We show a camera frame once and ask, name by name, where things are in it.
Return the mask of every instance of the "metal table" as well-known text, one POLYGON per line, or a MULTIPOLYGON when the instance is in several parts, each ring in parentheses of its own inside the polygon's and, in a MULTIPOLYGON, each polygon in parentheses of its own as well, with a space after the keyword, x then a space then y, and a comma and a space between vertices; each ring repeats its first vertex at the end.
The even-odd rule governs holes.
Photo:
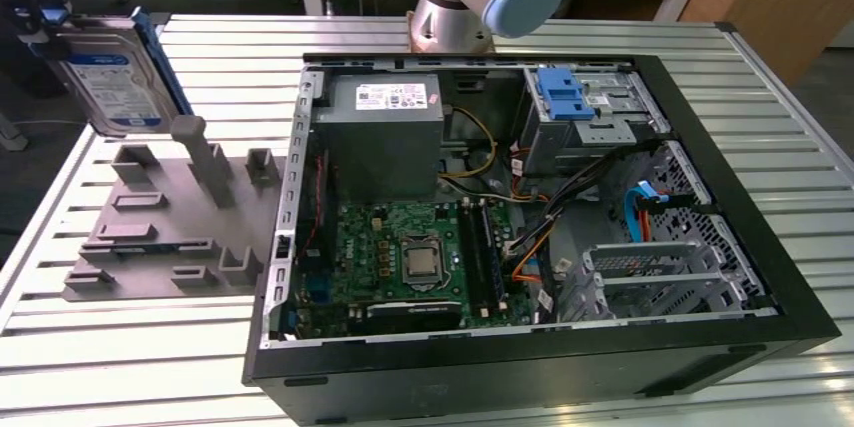
MULTIPOLYGON (((403 52, 399 18, 175 16, 161 35, 208 137, 225 153, 287 148, 300 56, 403 52)), ((405 425, 851 425, 854 168, 738 35, 710 24, 554 22, 503 52, 662 57, 843 337, 686 397, 503 411, 405 425)), ((240 385, 251 297, 71 304, 60 297, 109 193, 123 142, 184 156, 163 135, 87 128, 0 276, 3 426, 291 425, 240 385)))

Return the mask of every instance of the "floor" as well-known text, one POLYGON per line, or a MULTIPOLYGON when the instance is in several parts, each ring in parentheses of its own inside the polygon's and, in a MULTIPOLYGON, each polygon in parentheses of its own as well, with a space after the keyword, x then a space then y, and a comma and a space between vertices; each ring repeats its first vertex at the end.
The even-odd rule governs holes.
MULTIPOLYGON (((356 0, 339 0, 339 14, 357 14, 356 0)), ((408 0, 384 6, 381 14, 403 15, 408 0)), ((145 5, 152 12, 183 13, 303 13, 300 0, 129 0, 123 5, 113 0, 75 0, 79 12, 93 14, 127 13, 132 5, 145 5)), ((827 50, 792 92, 824 126, 846 153, 854 156, 854 50, 827 50)), ((0 265, 39 206, 56 172, 83 129, 84 117, 67 97, 33 100, 0 75, 3 110, 12 121, 63 120, 72 123, 23 124, 29 138, 25 151, 0 151, 0 265)))

